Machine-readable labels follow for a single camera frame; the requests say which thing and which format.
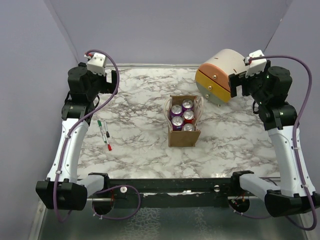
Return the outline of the red cola can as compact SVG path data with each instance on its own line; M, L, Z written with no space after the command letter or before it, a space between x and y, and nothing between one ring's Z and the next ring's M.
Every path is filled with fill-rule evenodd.
M195 119L195 114L192 110L186 110L183 113L183 121L185 124L193 124Z
M182 131L187 131L187 132L194 132L195 131L195 126L191 123L186 123L183 125Z

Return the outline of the purple Fanta can front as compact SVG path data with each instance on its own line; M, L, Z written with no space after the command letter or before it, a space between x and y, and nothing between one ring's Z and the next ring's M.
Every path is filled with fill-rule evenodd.
M183 115L184 111L181 105L175 104L170 109L170 117L181 117Z

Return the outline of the purple fanta can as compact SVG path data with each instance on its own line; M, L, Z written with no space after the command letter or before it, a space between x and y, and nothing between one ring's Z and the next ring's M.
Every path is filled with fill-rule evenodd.
M174 116L171 119L171 124L174 131L181 131L184 126L184 119L181 116Z
M181 117L183 115L184 111L181 105L175 104L170 109L170 117Z

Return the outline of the red cola can front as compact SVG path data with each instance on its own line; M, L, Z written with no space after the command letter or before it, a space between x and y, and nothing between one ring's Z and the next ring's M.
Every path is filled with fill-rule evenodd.
M191 123L186 123L183 125L182 131L187 131L187 132L194 132L195 131L195 126Z

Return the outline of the brown canvas tote bag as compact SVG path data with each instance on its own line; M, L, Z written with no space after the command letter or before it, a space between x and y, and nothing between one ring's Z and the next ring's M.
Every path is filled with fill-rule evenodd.
M174 130L171 122L171 108L174 105L182 105L184 100L191 100L193 103L193 112L195 117L191 124L194 126L193 131ZM163 114L168 128L168 146L169 147L195 147L196 142L201 134L198 123L204 112L204 98L198 95L171 95L164 102Z

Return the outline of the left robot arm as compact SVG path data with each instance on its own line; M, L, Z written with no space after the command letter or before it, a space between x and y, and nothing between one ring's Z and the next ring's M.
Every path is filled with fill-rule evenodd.
M119 70L111 71L111 82L81 62L68 71L69 92L61 110L61 137L52 167L35 191L47 209L81 211L93 194L103 198L111 190L104 173L91 173L78 179L78 161L93 114L100 108L94 103L99 94L114 97L119 87Z

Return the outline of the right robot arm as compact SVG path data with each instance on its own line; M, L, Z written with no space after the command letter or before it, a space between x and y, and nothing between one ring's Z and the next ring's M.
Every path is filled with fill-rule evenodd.
M272 217L298 215L319 208L320 195L313 186L304 162L300 145L300 130L296 109L286 102L292 77L290 71L272 66L269 60L258 74L247 72L229 76L231 96L242 87L244 96L251 96L258 105L257 114L273 144L280 185L271 184L250 170L232 174L229 189L240 196L248 191L261 199Z

